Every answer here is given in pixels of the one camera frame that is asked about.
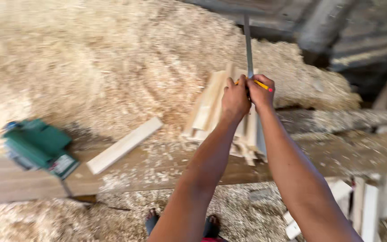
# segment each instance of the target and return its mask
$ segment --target wood shavings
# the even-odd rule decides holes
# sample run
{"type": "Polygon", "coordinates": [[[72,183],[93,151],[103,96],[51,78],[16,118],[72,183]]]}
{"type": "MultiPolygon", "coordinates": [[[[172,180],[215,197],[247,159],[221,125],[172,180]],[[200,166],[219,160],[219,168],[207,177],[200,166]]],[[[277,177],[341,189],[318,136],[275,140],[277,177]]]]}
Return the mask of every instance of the wood shavings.
{"type": "MultiPolygon", "coordinates": [[[[0,241],[144,242],[148,209],[162,213],[172,192],[100,193],[90,209],[68,199],[0,204],[0,241]]],[[[285,211],[275,183],[267,182],[217,186],[207,215],[220,218],[220,235],[229,241],[285,242],[285,211]],[[269,195],[250,201],[250,191],[262,189],[269,195]]]]}
{"type": "Polygon", "coordinates": [[[88,210],[67,199],[0,204],[0,241],[95,241],[88,210]]]}
{"type": "MultiPolygon", "coordinates": [[[[358,108],[347,81],[304,64],[295,44],[252,45],[255,67],[276,82],[276,107],[358,108]],[[323,92],[314,89],[315,78],[323,92]]],[[[165,125],[145,142],[183,141],[199,86],[228,62],[246,68],[240,29],[195,5],[2,0],[0,130],[9,121],[43,118],[119,140],[158,116],[165,125]]]]}

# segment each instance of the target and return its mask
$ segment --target foot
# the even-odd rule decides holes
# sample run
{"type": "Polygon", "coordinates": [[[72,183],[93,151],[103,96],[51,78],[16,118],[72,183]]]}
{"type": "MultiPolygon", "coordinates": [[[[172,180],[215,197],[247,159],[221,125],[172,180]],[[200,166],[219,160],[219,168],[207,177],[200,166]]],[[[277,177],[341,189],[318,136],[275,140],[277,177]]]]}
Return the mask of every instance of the foot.
{"type": "Polygon", "coordinates": [[[146,215],[146,222],[145,222],[147,235],[150,235],[158,220],[159,220],[159,216],[156,214],[156,209],[155,208],[150,209],[149,213],[147,213],[146,215]]]}
{"type": "Polygon", "coordinates": [[[204,225],[204,232],[202,236],[204,238],[218,238],[220,232],[220,221],[217,216],[210,215],[206,219],[204,225]]]}

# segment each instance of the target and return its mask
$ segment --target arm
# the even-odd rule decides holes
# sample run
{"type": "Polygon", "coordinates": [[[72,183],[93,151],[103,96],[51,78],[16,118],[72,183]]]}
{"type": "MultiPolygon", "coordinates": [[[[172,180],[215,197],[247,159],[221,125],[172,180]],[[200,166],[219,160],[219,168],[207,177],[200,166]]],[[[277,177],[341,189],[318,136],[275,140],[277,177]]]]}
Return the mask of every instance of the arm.
{"type": "Polygon", "coordinates": [[[245,81],[236,86],[229,78],[227,85],[219,124],[190,160],[149,242],[197,242],[202,238],[207,207],[228,163],[235,130],[251,105],[245,81]]]}
{"type": "Polygon", "coordinates": [[[273,179],[304,237],[309,242],[361,242],[362,239],[338,207],[323,176],[280,123],[273,108],[274,82],[264,75],[253,78],[273,89],[270,92],[247,80],[250,97],[261,118],[273,179]]]}

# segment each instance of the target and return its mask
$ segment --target hand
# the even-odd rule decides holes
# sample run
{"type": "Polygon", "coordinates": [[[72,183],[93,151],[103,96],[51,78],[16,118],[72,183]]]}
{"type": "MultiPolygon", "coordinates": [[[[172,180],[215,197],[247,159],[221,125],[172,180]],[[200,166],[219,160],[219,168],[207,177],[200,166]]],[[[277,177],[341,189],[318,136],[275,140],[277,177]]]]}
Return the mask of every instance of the hand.
{"type": "Polygon", "coordinates": [[[255,104],[257,111],[263,109],[264,107],[273,107],[273,97],[276,87],[274,86],[274,81],[267,78],[264,75],[254,75],[251,79],[247,79],[247,87],[250,92],[250,99],[255,104]],[[253,80],[258,80],[259,82],[268,86],[268,90],[256,84],[253,80]]]}
{"type": "Polygon", "coordinates": [[[252,105],[247,99],[246,76],[240,76],[238,85],[234,84],[232,78],[228,78],[226,82],[227,87],[224,88],[222,98],[222,117],[239,123],[252,105]]]}

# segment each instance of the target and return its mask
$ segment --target left hand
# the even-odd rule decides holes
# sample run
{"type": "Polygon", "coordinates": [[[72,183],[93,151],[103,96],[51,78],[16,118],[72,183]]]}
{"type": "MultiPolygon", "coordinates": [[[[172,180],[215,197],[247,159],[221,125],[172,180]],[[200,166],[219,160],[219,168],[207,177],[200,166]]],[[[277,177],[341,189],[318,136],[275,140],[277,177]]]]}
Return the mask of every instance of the left hand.
{"type": "Polygon", "coordinates": [[[249,113],[252,105],[247,99],[246,76],[240,76],[238,85],[234,84],[232,78],[228,78],[226,82],[227,87],[224,89],[222,98],[222,117],[239,123],[249,113]]]}

